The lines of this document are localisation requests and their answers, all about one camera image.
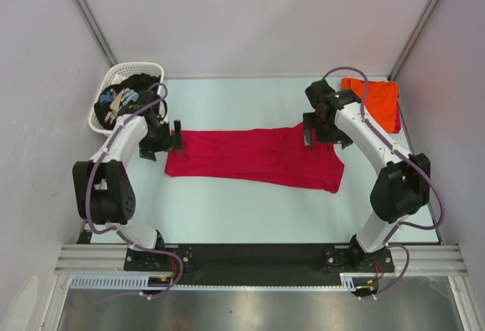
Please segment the red polo shirt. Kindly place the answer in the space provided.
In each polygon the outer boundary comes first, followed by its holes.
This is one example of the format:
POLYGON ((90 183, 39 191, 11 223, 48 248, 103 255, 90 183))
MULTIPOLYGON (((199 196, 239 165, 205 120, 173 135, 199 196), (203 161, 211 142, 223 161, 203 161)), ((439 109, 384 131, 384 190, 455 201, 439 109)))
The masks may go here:
POLYGON ((183 152, 167 156, 171 177, 250 180, 336 193, 345 165, 331 144, 307 147, 304 124, 253 130, 183 133, 183 152))

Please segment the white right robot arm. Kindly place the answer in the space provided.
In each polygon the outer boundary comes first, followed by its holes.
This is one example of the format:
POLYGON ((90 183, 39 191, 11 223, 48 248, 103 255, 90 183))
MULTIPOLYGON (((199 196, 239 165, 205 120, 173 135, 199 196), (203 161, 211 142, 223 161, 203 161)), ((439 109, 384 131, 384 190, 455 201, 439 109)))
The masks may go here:
POLYGON ((313 82, 305 94, 313 109, 303 115, 305 146, 354 144, 377 175, 370 194, 371 215, 351 238, 344 261, 355 270, 367 271, 383 254, 398 225, 428 204, 430 160, 394 142, 351 89, 337 92, 322 79, 313 82))

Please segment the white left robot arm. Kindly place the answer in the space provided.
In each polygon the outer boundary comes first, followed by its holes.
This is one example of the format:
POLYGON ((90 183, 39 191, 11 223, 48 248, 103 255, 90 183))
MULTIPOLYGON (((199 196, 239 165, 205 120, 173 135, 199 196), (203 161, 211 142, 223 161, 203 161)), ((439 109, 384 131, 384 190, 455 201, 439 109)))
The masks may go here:
POLYGON ((135 218, 136 194, 127 167, 137 153, 155 161, 159 152, 183 152, 181 122, 169 123, 167 87, 155 83, 138 101, 122 108, 114 129, 88 160, 73 165, 77 210, 92 233, 116 233, 151 270, 161 269, 169 254, 156 228, 135 218))

